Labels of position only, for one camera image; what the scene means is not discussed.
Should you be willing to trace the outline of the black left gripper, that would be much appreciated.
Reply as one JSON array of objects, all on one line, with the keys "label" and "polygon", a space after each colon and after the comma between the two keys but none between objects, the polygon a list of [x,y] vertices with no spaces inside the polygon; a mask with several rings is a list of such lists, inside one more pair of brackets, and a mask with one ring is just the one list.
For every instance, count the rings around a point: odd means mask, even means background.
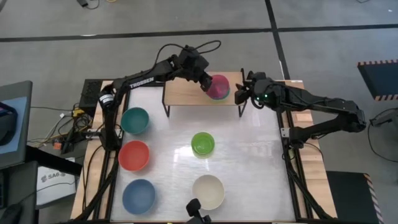
[{"label": "black left gripper", "polygon": [[208,62],[198,50],[191,46],[185,46],[179,54],[179,65],[182,67],[180,78],[199,82],[200,88],[204,92],[208,91],[208,86],[212,84],[213,78],[205,73],[204,69],[208,66]]}]

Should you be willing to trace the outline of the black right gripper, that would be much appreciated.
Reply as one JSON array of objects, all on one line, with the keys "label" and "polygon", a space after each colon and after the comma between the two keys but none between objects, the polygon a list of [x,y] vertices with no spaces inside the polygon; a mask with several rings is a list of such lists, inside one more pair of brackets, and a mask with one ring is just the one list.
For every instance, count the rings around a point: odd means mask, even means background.
[{"label": "black right gripper", "polygon": [[236,105],[245,103],[250,97],[252,105],[256,109],[268,107],[278,109],[280,107],[281,85],[266,76],[264,72],[249,72],[248,81],[236,84],[238,91],[234,93]]}]

